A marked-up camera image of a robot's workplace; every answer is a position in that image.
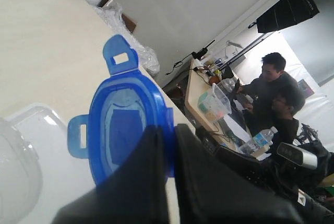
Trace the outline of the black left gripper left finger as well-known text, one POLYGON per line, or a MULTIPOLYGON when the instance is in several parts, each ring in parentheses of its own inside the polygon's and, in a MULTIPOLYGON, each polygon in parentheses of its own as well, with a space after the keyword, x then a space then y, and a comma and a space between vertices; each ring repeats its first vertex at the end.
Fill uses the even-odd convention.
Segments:
POLYGON ((104 182, 62 207, 53 223, 169 223, 162 128, 146 127, 126 161, 104 182))

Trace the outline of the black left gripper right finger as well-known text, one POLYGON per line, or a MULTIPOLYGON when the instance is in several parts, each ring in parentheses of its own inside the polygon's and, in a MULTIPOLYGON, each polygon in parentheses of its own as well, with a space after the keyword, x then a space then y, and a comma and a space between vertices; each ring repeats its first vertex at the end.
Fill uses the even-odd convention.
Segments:
POLYGON ((287 200, 259 189, 175 127, 174 175, 181 223, 302 223, 287 200))

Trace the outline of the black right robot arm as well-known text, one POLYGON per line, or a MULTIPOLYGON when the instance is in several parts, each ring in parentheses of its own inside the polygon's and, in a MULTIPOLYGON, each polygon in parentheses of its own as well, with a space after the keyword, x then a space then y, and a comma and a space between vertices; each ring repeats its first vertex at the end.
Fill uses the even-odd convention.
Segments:
POLYGON ((203 127, 196 135, 205 149, 230 169, 259 188, 290 201, 304 223, 333 223, 333 153, 319 139, 300 145, 281 143, 275 155, 264 160, 220 145, 203 127))

